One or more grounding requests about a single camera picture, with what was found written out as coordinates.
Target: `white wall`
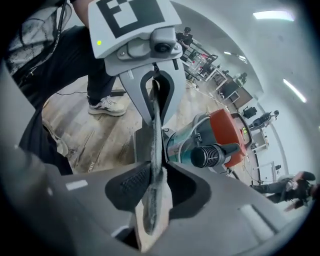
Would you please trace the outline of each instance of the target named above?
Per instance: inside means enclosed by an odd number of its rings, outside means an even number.
[[[251,63],[262,86],[264,93],[256,93],[259,104],[266,112],[280,111],[274,130],[271,127],[266,130],[270,148],[261,153],[259,159],[263,162],[270,162],[271,159],[282,161],[282,168],[287,166],[289,173],[306,170],[319,176],[319,58],[303,16],[297,12],[294,22],[256,20],[253,17],[254,12],[286,10],[287,7],[278,0],[174,2],[205,16],[231,37]],[[222,38],[210,43],[215,48],[229,47]],[[287,78],[304,94],[307,103],[302,103],[284,85],[283,78]]]
[[[71,17],[68,21],[68,23],[65,25],[64,29],[67,30],[69,28],[72,28],[73,26],[84,26],[84,24],[82,23],[82,21],[78,18],[78,16],[75,13],[75,10],[73,8],[73,6],[70,4],[71,8],[72,8],[72,14]]]
[[[181,25],[176,26],[179,31],[183,31],[185,27],[190,27],[193,38],[208,52],[218,55],[218,59],[214,62],[216,66],[221,64],[222,70],[229,70],[232,77],[235,74],[246,72],[248,77],[244,88],[252,96],[263,93],[263,88],[251,64],[244,63],[234,55],[224,54],[224,51],[227,51],[244,55],[237,44],[221,28],[208,18],[183,5],[176,3],[173,3],[173,5],[182,21]]]
[[[298,121],[293,110],[278,95],[265,95],[263,99],[253,100],[249,107],[255,107],[258,112],[248,120],[251,124],[256,118],[265,112],[278,110],[280,115],[272,125],[264,128],[267,135],[269,148],[257,153],[260,165],[274,161],[275,165],[281,165],[279,176],[286,173],[297,174],[300,171],[308,171],[319,176],[318,163],[315,158],[318,152],[313,151],[304,126]],[[271,168],[264,167],[260,170],[261,180],[272,181]]]

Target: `person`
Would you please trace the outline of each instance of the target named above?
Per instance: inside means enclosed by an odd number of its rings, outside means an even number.
[[[242,87],[247,82],[247,76],[248,74],[246,72],[242,74],[238,73],[233,77],[233,81],[235,81]]]
[[[116,78],[106,73],[104,59],[96,59],[93,53],[88,29],[88,4],[92,0],[70,0],[85,26],[74,26],[63,31],[53,54],[30,73],[52,52],[57,34],[58,7],[65,7],[64,23],[71,15],[67,1],[49,2],[49,6],[41,6],[21,25],[8,47],[5,60],[11,76],[35,108],[19,146],[44,163],[57,166],[62,175],[69,175],[73,172],[68,159],[57,151],[59,138],[43,127],[42,108],[47,99],[78,78],[88,76],[90,114],[121,116],[126,109],[110,99]]]
[[[309,183],[309,181],[315,180],[316,177],[313,173],[300,171],[294,177],[287,177],[272,184],[251,185],[250,187],[261,194],[272,194],[267,198],[275,204],[297,199],[285,209],[288,212],[301,206],[307,206],[310,198],[316,199],[319,184]]]
[[[182,52],[185,54],[186,50],[190,47],[192,44],[193,36],[190,34],[191,28],[186,26],[184,28],[184,33],[176,33],[176,40],[177,42],[182,46]]]
[[[251,131],[259,130],[262,128],[268,127],[272,122],[277,120],[279,116],[279,111],[276,110],[273,112],[273,115],[271,114],[272,112],[265,113],[256,120],[252,122],[252,124],[249,125],[249,128]]]
[[[206,63],[203,65],[203,68],[202,68],[202,70],[201,70],[201,72],[200,72],[200,75],[201,75],[201,74],[204,74],[204,73],[210,73],[210,72],[212,72],[212,71],[210,70],[211,64],[212,64],[217,58],[218,58],[218,56],[215,55],[215,54],[211,54],[210,56],[208,56],[208,57],[206,58]]]

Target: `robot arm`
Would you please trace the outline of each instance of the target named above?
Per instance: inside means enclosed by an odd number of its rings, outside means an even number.
[[[159,84],[164,125],[175,113],[185,90],[182,47],[175,25],[181,20],[169,0],[95,0],[88,18],[94,56],[104,58],[106,72],[119,76],[133,104],[149,126],[154,116],[146,82]]]

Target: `gray fabric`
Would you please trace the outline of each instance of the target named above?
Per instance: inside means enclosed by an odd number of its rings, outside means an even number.
[[[46,100],[54,93],[84,76],[88,76],[87,94],[90,99],[100,101],[101,98],[110,95],[116,78],[106,73],[102,58],[95,58],[89,29],[74,26],[62,32],[51,58],[39,66],[33,72],[33,76],[19,85],[24,96],[36,110],[19,146],[35,154],[42,162],[58,167],[62,175],[72,174],[72,170],[68,159],[57,153],[55,141],[43,129],[42,109]],[[78,107],[80,108],[85,101],[85,98],[81,100]],[[68,126],[74,118],[64,121]]]
[[[264,184],[264,185],[252,185],[251,187],[261,194],[273,194],[267,198],[273,203],[278,204],[286,199],[286,185],[290,181],[290,178],[284,178],[281,181]]]
[[[143,226],[148,235],[152,235],[159,223],[161,212],[163,188],[167,182],[167,170],[162,167],[162,132],[160,108],[158,103],[158,88],[153,87],[154,120],[153,120],[153,142],[151,145],[151,181],[145,194],[143,210]]]
[[[57,9],[56,6],[40,9],[21,25],[7,50],[6,64],[11,75],[55,41]],[[62,27],[71,17],[70,5],[66,5],[64,13]]]

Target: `desk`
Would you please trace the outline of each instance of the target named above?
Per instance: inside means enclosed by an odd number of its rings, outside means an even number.
[[[266,139],[266,136],[265,136],[265,133],[264,133],[264,131],[263,131],[262,129],[260,129],[260,132],[259,132],[259,133],[255,134],[255,135],[253,136],[253,139],[254,139],[255,142],[259,143],[259,146],[258,146],[258,147],[252,149],[252,151],[253,151],[255,154],[257,153],[257,150],[258,150],[258,149],[264,149],[264,150],[267,150],[267,149],[268,149],[269,143],[268,143],[268,141],[267,141],[267,139]]]
[[[240,99],[240,95],[238,94],[237,91],[235,91],[234,93],[230,94],[229,97],[226,98],[226,99],[229,99],[229,98],[230,98],[230,100],[231,100],[232,103],[235,103],[237,100]]]
[[[239,89],[239,85],[233,81],[230,80],[228,81],[228,83],[226,83],[220,90],[221,93],[223,94],[223,97],[225,99],[228,99],[232,94],[234,94],[238,89]]]
[[[190,67],[190,64],[188,64],[187,62],[185,62],[184,60],[181,60],[182,64],[187,66],[187,67]]]
[[[276,172],[277,170],[276,170],[276,165],[275,165],[275,162],[274,162],[274,161],[268,162],[268,163],[263,164],[263,165],[260,165],[260,166],[258,166],[258,167],[253,168],[253,169],[254,169],[254,170],[259,170],[259,172],[260,172],[260,169],[261,169],[262,167],[266,167],[266,166],[269,166],[269,165],[271,165],[272,182],[273,182],[273,183],[276,183],[276,182],[277,182],[277,172]]]
[[[189,79],[189,76],[191,76],[193,79],[197,79],[198,81],[202,80],[198,74],[194,74],[189,71],[190,65],[188,63],[186,63],[185,61],[182,61],[182,64],[183,64],[184,72],[188,74],[187,79]]]
[[[228,78],[225,76],[224,73],[222,73],[222,71],[220,69],[218,69],[216,66],[214,67],[214,70],[211,72],[211,74],[204,80],[204,81],[209,81],[211,80],[216,74],[219,74],[219,76],[221,76],[223,78],[223,81],[219,84],[219,86],[215,89],[216,91],[223,86],[227,81]]]

